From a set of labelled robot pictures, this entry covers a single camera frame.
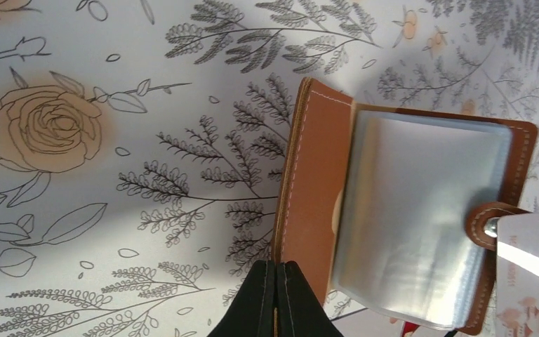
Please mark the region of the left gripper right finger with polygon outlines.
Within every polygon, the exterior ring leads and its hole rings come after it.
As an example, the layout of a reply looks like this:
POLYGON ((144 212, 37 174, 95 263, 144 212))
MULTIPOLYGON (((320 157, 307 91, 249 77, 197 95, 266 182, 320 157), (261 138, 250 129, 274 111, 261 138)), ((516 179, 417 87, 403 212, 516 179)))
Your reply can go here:
POLYGON ((342 337, 294 261, 277 265, 276 335, 342 337))

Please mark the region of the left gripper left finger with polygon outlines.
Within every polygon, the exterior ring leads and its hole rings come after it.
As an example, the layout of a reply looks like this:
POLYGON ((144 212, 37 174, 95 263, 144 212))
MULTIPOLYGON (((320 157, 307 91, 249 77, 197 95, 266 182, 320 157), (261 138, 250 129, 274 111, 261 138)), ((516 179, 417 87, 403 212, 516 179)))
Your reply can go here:
POLYGON ((209 337, 270 337, 274 335, 276 265, 256 261, 224 317, 209 337))

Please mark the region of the brown leather card holder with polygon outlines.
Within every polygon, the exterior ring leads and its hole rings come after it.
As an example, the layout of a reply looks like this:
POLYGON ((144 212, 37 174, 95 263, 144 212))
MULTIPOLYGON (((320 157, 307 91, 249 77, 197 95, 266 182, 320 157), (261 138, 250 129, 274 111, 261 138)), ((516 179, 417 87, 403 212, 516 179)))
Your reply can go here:
POLYGON ((358 103, 306 77, 281 178, 272 259, 323 303, 475 336, 495 286, 489 218, 518 211, 528 121, 358 103))

